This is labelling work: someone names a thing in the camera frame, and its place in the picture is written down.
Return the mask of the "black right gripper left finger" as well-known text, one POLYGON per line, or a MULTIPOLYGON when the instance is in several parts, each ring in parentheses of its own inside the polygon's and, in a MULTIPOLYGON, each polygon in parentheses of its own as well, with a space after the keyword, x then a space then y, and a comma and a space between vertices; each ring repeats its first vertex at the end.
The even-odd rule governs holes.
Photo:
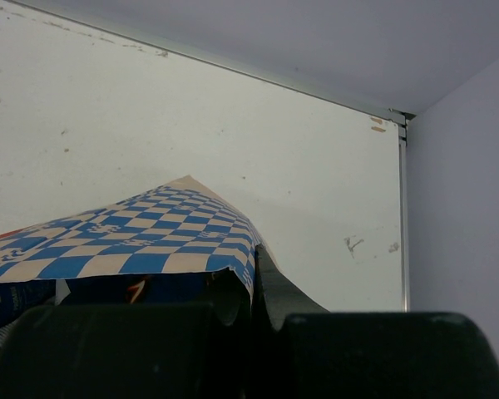
POLYGON ((0 398, 238 398, 250 296, 232 273, 170 276, 175 299, 126 304, 82 291, 39 306, 0 351, 0 398))

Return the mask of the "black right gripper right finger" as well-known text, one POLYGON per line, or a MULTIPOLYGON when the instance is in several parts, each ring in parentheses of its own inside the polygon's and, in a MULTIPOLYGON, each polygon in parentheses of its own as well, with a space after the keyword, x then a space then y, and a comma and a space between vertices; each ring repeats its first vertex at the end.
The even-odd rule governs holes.
POLYGON ((482 330, 447 312, 342 312, 318 305, 256 249, 256 398, 499 398, 482 330))

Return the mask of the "blue checkered paper bag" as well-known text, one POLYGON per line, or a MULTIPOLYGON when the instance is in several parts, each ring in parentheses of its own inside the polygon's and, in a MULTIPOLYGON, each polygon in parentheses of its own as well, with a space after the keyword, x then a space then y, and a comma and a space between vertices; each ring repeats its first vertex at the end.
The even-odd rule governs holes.
POLYGON ((191 176, 98 209, 0 235, 0 283, 127 274, 235 274, 254 292, 263 238, 191 176))

